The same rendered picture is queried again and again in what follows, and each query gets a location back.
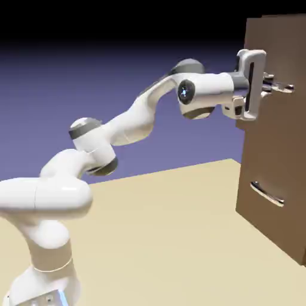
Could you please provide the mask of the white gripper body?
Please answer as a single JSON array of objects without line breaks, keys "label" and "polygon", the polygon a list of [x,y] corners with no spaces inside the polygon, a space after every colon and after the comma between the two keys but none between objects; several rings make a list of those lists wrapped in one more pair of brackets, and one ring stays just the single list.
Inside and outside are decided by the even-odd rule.
[{"label": "white gripper body", "polygon": [[244,99],[242,118],[245,121],[256,120],[262,99],[266,52],[264,50],[242,49],[236,75],[236,95]]}]

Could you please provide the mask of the brown wooden cabinet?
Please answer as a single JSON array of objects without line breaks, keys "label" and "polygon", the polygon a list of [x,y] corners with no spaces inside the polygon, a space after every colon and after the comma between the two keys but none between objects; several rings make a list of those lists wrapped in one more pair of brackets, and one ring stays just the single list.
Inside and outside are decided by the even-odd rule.
[{"label": "brown wooden cabinet", "polygon": [[292,84],[261,103],[256,121],[237,123],[244,147],[236,211],[306,266],[306,14],[249,19],[248,49],[266,51],[266,71]]}]

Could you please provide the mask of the brown drawer front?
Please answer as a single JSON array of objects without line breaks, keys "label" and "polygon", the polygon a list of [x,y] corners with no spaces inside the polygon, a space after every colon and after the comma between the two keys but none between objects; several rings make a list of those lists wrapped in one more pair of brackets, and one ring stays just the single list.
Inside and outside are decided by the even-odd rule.
[{"label": "brown drawer front", "polygon": [[265,97],[255,122],[237,124],[245,132],[243,154],[306,155],[306,14],[248,19],[244,45],[264,49],[266,71],[295,91]]},{"label": "brown drawer front", "polygon": [[[284,206],[255,192],[251,181],[284,199]],[[306,155],[243,154],[236,211],[299,265],[306,266]]]}]

